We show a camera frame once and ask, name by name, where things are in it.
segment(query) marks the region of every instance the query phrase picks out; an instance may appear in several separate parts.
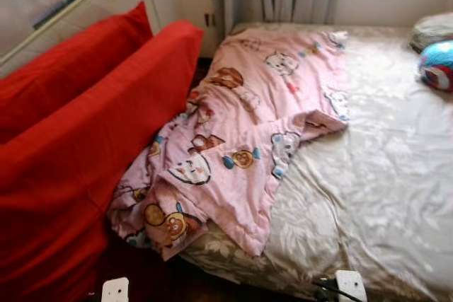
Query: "white bedsheet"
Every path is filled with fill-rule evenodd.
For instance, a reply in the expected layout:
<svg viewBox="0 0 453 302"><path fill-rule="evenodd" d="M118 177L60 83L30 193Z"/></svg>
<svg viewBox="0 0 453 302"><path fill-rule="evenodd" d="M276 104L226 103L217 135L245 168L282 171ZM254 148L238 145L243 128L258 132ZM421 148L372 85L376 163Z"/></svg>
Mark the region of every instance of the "white bedsheet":
<svg viewBox="0 0 453 302"><path fill-rule="evenodd" d="M247 24L269 30L332 30ZM350 127L303 146L260 257L215 225L183 257L207 272L310 297L313 278L358 270L373 301L453 298L453 95L415 82L405 28L346 29Z"/></svg>

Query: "gray pillow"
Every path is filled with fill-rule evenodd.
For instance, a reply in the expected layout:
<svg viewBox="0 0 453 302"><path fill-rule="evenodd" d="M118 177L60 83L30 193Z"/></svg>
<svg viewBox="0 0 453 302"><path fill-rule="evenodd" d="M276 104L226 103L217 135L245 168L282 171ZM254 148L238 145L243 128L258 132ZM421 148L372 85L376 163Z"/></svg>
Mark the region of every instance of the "gray pillow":
<svg viewBox="0 0 453 302"><path fill-rule="evenodd" d="M443 40L453 40L453 12L424 17L413 27L411 46L418 53Z"/></svg>

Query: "red cushion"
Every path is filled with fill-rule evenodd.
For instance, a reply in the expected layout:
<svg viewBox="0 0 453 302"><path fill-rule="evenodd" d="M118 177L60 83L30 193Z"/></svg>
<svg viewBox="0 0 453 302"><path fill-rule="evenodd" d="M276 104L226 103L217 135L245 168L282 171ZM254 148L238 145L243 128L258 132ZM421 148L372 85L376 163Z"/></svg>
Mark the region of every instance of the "red cushion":
<svg viewBox="0 0 453 302"><path fill-rule="evenodd" d="M74 99L152 36L142 1L53 47L0 83L0 143Z"/></svg>
<svg viewBox="0 0 453 302"><path fill-rule="evenodd" d="M185 108L202 31L174 23L60 110L0 149L0 285L32 301L73 301L107 244L113 189Z"/></svg>

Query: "bed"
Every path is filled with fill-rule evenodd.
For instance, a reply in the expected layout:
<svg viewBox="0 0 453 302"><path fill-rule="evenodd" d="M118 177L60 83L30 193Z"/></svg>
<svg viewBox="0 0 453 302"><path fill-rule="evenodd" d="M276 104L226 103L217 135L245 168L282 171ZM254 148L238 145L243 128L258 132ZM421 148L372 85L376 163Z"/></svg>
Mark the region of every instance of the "bed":
<svg viewBox="0 0 453 302"><path fill-rule="evenodd" d="M312 279L361 273L371 301L448 301L453 291L453 97L417 83L407 28L347 30L350 126L293 158L260 257L214 223L181 256L235 282L311 298Z"/></svg>

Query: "pink blanket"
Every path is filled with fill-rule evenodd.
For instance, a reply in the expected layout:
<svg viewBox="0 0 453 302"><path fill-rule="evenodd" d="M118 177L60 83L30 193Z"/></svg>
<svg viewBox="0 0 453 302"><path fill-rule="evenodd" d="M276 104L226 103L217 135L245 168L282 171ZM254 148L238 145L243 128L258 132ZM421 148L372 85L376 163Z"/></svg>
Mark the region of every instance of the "pink blanket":
<svg viewBox="0 0 453 302"><path fill-rule="evenodd" d="M113 230L167 260L211 219L246 252L261 254L294 152L346 127L345 36L248 29L228 37L186 112L118 184L108 211Z"/></svg>

